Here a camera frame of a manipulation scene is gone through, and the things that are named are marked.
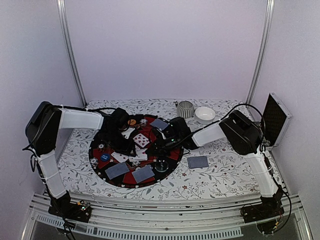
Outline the king of diamonds card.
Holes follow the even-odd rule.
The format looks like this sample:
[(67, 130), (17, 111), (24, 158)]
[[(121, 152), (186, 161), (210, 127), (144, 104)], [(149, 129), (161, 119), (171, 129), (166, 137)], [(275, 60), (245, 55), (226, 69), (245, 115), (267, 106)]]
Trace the king of diamonds card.
[(136, 156), (130, 156), (129, 161), (134, 162), (134, 161), (146, 161), (148, 159), (148, 155), (146, 154), (146, 148), (143, 149), (137, 149), (136, 150)]

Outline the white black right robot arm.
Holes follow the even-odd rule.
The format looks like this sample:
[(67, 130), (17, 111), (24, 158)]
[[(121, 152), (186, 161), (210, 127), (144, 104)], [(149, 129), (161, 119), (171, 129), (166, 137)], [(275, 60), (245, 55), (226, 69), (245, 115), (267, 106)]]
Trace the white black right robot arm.
[(274, 177), (274, 170), (266, 156), (263, 138), (266, 129), (265, 121), (261, 120), (261, 127), (243, 113), (233, 107), (220, 120), (191, 131), (184, 118), (178, 116), (169, 121), (173, 128), (173, 136), (163, 137), (155, 128), (152, 129), (155, 141), (147, 149), (151, 156), (167, 156), (179, 147), (195, 150), (204, 145), (226, 138), (233, 150), (243, 156), (249, 164), (260, 189), (261, 203), (253, 206), (244, 206), (242, 216), (247, 219), (271, 218), (284, 214), (282, 186)]

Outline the red black chip stack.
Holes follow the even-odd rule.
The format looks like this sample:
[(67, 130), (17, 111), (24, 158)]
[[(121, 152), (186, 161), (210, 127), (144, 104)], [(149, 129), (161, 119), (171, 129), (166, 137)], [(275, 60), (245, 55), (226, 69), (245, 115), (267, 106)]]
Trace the red black chip stack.
[(105, 151), (105, 145), (104, 144), (99, 144), (97, 149), (98, 149), (99, 152), (104, 152)]

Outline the orange big blind button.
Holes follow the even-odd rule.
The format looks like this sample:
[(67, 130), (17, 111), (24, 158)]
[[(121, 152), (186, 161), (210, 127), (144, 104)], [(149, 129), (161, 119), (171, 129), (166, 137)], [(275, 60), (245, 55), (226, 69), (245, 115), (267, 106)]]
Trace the orange big blind button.
[(135, 119), (129, 119), (127, 123), (129, 126), (134, 126), (136, 125), (137, 121)]

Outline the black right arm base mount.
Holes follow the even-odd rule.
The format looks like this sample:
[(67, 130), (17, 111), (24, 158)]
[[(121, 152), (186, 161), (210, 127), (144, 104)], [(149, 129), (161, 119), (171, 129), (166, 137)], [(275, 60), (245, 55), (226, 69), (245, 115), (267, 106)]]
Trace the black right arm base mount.
[(245, 204), (240, 209), (240, 215), (245, 223), (258, 222), (256, 228), (262, 235), (274, 235), (281, 231), (291, 218), (293, 203), (288, 195), (287, 199), (289, 202), (289, 212), (285, 220), (285, 210), (281, 203), (276, 208), (273, 208), (270, 203)]

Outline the blue playing card deck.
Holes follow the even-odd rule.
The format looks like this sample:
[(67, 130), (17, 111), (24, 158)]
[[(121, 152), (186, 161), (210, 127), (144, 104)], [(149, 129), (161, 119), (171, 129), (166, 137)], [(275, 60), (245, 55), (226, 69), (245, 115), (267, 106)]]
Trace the blue playing card deck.
[(209, 166), (206, 156), (193, 156), (187, 158), (188, 167), (190, 169), (207, 168)]

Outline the blue small blind button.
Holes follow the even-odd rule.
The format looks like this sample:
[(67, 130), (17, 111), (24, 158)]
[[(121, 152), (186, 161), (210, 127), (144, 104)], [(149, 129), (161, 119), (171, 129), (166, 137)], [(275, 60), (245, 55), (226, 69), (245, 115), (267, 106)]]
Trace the blue small blind button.
[(107, 162), (107, 161), (110, 160), (110, 155), (108, 153), (104, 153), (104, 154), (101, 155), (100, 160), (102, 162)]

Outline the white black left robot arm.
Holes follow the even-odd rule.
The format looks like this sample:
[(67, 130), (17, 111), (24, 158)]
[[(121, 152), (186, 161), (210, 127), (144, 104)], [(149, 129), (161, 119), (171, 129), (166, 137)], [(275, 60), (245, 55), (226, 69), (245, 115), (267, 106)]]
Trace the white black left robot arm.
[(61, 129), (89, 129), (101, 131), (111, 147), (118, 153), (136, 155), (135, 143), (122, 135), (121, 130), (129, 120), (128, 113), (122, 108), (88, 109), (72, 106), (53, 105), (48, 101), (40, 103), (29, 120), (25, 135), (28, 145), (25, 151), (32, 152), (35, 158), (33, 167), (37, 168), (50, 197), (51, 212), (61, 217), (79, 219), (81, 215), (89, 217), (91, 204), (81, 200), (71, 202), (66, 190), (55, 155), (56, 142)]

